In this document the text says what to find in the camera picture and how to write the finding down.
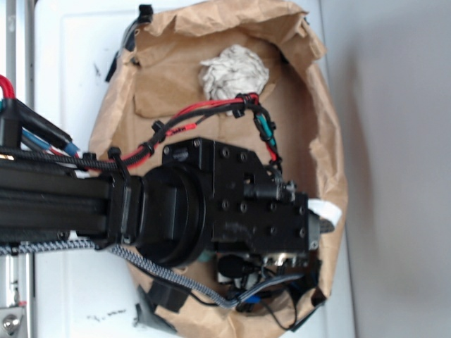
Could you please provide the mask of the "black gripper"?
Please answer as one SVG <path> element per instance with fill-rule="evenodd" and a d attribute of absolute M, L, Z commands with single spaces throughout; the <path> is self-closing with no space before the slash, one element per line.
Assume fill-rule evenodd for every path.
<path fill-rule="evenodd" d="M 301 265 L 319 248 L 320 233 L 333 232 L 342 217 L 337 205 L 308 200 L 248 149 L 195 138 L 165 146 L 162 163 L 187 209 L 181 240 L 188 260 L 208 249 L 265 264 L 287 254 Z"/>

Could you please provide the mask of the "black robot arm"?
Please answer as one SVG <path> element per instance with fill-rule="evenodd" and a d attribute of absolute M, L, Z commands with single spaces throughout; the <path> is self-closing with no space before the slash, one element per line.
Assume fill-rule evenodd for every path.
<path fill-rule="evenodd" d="M 253 151 L 196 138 L 170 144 L 144 176 L 125 168 L 80 179 L 59 166 L 1 163 L 1 242 L 134 246 L 168 268 L 205 251 L 264 263 L 306 259 L 342 215 L 265 168 Z"/>

